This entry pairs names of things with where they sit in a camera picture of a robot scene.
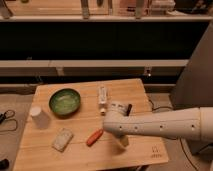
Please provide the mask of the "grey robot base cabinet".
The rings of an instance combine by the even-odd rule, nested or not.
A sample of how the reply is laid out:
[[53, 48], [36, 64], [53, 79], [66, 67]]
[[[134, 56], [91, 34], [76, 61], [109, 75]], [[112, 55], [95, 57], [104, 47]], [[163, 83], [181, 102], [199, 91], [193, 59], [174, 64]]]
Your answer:
[[212, 140], [188, 140], [187, 145], [193, 155], [213, 156], [213, 21], [208, 25], [171, 91], [170, 100], [175, 109], [201, 109], [201, 123]]

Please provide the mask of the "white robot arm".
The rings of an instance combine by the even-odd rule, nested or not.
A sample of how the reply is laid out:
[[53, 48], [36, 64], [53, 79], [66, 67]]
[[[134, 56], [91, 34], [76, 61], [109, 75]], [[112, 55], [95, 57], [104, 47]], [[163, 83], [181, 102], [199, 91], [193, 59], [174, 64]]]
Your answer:
[[103, 129], [111, 133], [121, 147], [129, 145], [128, 135], [213, 142], [213, 107], [135, 116], [127, 116], [127, 111], [126, 104], [112, 101], [103, 119]]

